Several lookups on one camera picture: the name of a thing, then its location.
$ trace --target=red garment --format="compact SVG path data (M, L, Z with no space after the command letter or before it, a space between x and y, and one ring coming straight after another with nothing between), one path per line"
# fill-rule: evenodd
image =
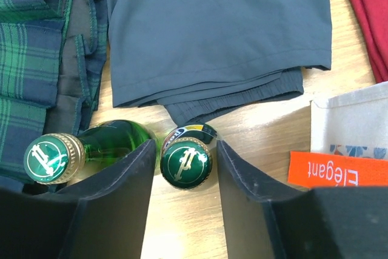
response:
M388 81L388 0L350 0L376 82Z

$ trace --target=wooden surface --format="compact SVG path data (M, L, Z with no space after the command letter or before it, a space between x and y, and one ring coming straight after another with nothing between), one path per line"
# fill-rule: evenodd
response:
M310 149L310 101L374 84L364 41L348 0L331 0L332 70L304 71L305 94L275 103L252 104L209 122L248 162L286 182L291 150ZM159 137L175 124L161 106L113 109L109 64L101 105L92 124L130 119L148 125ZM227 258L218 185L202 192L170 187L160 174L153 181L142 259Z

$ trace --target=bottle cap logo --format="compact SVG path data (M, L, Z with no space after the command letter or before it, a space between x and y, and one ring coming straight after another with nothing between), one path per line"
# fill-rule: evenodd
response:
M192 141L194 139L183 139L185 141L177 141L165 151L161 172L171 185L191 189L207 179L212 170L212 160L204 145Z
M56 137L44 135L25 151L24 169L33 180L49 183L64 173L68 162L65 144Z

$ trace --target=bottle cap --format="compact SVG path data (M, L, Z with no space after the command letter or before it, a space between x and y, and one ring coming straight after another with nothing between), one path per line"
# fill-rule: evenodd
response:
M41 184L68 182L85 163L85 149L75 136L50 133L34 140L24 154L24 169Z
M179 189L193 189L209 177L213 166L207 146L196 138L178 138L161 158L163 177Z

